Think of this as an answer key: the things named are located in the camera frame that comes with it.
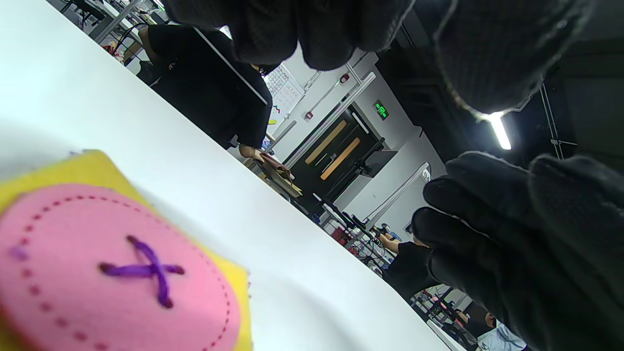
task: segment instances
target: black door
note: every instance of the black door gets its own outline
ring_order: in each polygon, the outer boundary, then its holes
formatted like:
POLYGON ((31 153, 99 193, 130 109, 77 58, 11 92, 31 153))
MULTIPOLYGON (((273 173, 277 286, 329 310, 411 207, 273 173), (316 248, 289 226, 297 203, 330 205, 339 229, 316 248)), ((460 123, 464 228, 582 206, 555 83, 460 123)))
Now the black door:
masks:
POLYGON ((322 213, 312 193, 336 200, 356 177, 353 164, 377 141, 364 120, 349 106, 291 168, 295 182, 303 191, 298 202, 311 214, 322 213))

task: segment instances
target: red dotted stitching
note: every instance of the red dotted stitching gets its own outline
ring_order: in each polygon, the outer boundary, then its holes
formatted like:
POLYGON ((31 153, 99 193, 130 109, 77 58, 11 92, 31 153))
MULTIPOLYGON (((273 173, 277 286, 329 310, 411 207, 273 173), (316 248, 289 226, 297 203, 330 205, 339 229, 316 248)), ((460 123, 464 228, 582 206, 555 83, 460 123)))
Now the red dotted stitching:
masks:
POLYGON ((58 325, 60 328, 65 328, 67 326, 67 321, 63 318, 56 318, 54 324, 58 325))
MULTIPOLYGON (((90 199, 90 200, 95 200, 96 199, 96 197, 93 196, 93 195, 89 195, 89 196, 87 196, 87 198, 90 199)), ((82 195, 78 195, 78 196, 76 196, 76 199, 83 200, 83 199, 85 199, 85 197, 82 196, 82 195)), ((99 199, 102 200, 102 201, 108 201, 108 198, 106 198, 104 196, 99 197, 99 199)), ((66 197, 64 199, 65 202, 70 202, 71 200, 72 200, 71 197, 66 197)), ((119 204, 120 203, 118 200, 113 200, 112 202, 115 203, 115 204, 119 204)), ((61 204, 62 203, 60 201, 54 201, 52 203, 53 206, 60 206, 61 204)), ((131 208, 131 206, 129 204, 123 204, 123 206, 131 208)), ((47 207, 47 206, 43 207, 41 209, 41 212, 49 212, 49 211, 50 211, 50 207, 47 207)), ((141 213, 141 210, 138 207, 134 207, 134 211, 141 213)), ((42 215, 43 214, 36 214, 36 215, 34 215, 32 217, 32 220, 41 220, 43 218, 42 215)), ((152 216, 149 213, 146 213, 146 216, 149 217, 149 218, 152 218, 152 216)), ((154 217, 154 221, 156 222, 156 224, 162 224, 162 221, 160 219, 156 218, 156 217, 154 217)), ((169 225, 165 225, 165 229, 171 230, 171 227, 169 225)), ((24 228, 25 232, 32 232, 33 230, 34 230, 34 226, 31 225, 31 224, 25 226, 25 228, 24 228)), ((177 231, 175 231, 174 233, 177 236, 180 235, 177 231)), ((30 243, 30 240, 28 238, 21 239, 21 244, 22 245, 28 245, 29 243, 30 243)), ((199 251, 197 249, 197 247, 194 246, 194 245, 192 245, 192 249, 196 250, 196 251, 199 251)), ((205 256, 200 252, 200 257, 204 258, 205 256)), ((206 260, 205 263, 208 266, 211 266, 211 264, 210 264, 210 262, 208 260, 206 260)), ((212 267, 212 273, 217 277, 217 281, 219 281, 219 282, 222 281, 221 277, 217 274, 217 271, 215 270, 214 267, 212 267)), ((30 269, 22 270, 22 277, 25 278, 25 279, 32 277, 32 271, 30 269)), ((221 289, 223 290, 223 296, 224 296, 224 298, 226 300, 226 306, 228 307, 226 312, 225 312, 225 315, 229 316, 230 315, 230 299, 228 298, 228 293, 227 293, 227 291, 225 289, 225 284, 221 284, 221 289)), ((38 295, 41 294, 41 290, 36 285, 31 285, 29 287, 28 291, 33 296, 38 296, 38 295)), ((50 303, 48 303, 48 302, 43 302, 43 303, 41 303, 39 305, 39 308, 41 309, 42 312, 48 313, 48 312, 50 312, 52 310, 52 305, 50 303)), ((225 332, 227 330, 227 325, 228 325, 229 322, 230 322, 230 318, 227 317, 225 319, 225 323, 224 323, 224 326, 223 326, 221 334, 219 334, 219 336, 217 337, 216 341, 214 341, 214 342, 212 342, 210 344, 210 348, 211 349, 213 349, 215 346, 217 346, 217 342, 223 338, 223 335, 225 334, 225 332)), ((69 322, 66 319, 63 319, 63 318, 56 318, 54 320, 54 324, 57 325, 59 328, 66 328, 66 327, 69 326, 69 322)), ((79 342, 87 341, 87 334, 85 334, 85 333, 83 333, 81 331, 74 332, 73 337, 74 337, 74 339, 76 339, 79 342)), ((97 351, 107 351, 109 349, 109 346, 107 344, 99 342, 99 343, 96 343, 94 345, 94 348, 97 351)))
POLYGON ((50 312, 52 310, 52 306, 48 304, 47 302, 43 302, 41 305, 39 305, 39 308, 43 312, 50 312))
POLYGON ((75 332, 74 339, 84 342, 87 340, 87 335, 83 332, 75 332))

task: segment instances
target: green exit sign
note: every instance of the green exit sign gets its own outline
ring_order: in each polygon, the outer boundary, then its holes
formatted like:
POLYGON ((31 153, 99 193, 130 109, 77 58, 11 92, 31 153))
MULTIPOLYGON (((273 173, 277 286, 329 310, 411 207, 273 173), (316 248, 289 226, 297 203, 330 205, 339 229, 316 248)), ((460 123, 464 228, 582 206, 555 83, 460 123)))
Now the green exit sign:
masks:
POLYGON ((377 114, 381 117, 381 119, 386 119, 388 118, 388 116, 390 116, 388 110, 386 110, 381 101, 377 100, 377 102, 373 104, 373 107, 375 108, 375 110, 377 110, 377 114))

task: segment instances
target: black glove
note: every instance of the black glove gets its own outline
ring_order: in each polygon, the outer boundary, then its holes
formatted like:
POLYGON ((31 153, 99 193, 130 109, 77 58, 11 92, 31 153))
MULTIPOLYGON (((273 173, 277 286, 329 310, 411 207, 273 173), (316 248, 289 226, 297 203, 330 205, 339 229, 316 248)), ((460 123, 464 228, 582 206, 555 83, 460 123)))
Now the black glove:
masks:
POLYGON ((470 152, 446 170, 424 188, 441 212, 412 223, 433 249, 431 276, 532 349, 624 349, 624 178, 579 156, 538 157, 527 172, 470 152))
POLYGON ((491 114, 542 85, 597 0, 454 0, 437 33, 442 73, 464 106, 491 114))
POLYGON ((235 54, 275 64, 301 44, 306 63, 320 70, 345 64, 356 47, 389 47, 414 0, 163 0, 169 17, 202 27, 227 25, 235 54))

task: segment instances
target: brown bag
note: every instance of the brown bag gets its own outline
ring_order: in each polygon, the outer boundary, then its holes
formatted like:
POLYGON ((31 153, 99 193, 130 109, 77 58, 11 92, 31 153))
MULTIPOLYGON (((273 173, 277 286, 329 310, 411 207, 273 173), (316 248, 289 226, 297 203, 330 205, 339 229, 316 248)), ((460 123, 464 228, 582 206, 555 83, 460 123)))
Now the brown bag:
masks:
POLYGON ((293 180, 290 179, 290 170, 288 169, 288 167, 279 163, 276 159, 272 158, 271 155, 267 154, 266 152, 262 152, 260 155, 265 160, 265 162, 262 164, 263 166, 271 167, 280 177, 288 180, 290 184, 293 183, 293 180))

